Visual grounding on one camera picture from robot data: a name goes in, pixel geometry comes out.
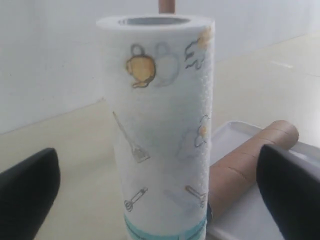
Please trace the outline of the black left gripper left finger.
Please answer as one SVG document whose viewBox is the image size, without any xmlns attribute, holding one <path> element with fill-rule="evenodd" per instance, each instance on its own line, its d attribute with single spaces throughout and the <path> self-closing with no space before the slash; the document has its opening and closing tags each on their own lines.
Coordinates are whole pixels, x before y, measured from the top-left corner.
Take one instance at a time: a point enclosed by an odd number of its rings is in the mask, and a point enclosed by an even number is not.
<svg viewBox="0 0 320 240">
<path fill-rule="evenodd" d="M 45 221 L 60 188 L 54 148 L 45 148 L 0 174 L 0 238 L 32 240 Z"/>
</svg>

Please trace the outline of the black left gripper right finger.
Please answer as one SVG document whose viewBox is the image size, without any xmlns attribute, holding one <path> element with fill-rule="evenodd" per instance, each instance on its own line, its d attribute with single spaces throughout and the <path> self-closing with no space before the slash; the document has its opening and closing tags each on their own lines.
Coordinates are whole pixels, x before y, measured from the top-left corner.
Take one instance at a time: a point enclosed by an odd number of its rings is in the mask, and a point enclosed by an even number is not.
<svg viewBox="0 0 320 240">
<path fill-rule="evenodd" d="M 273 144 L 260 150 L 256 182 L 263 202 L 286 240 L 320 238 L 320 174 Z"/>
</svg>

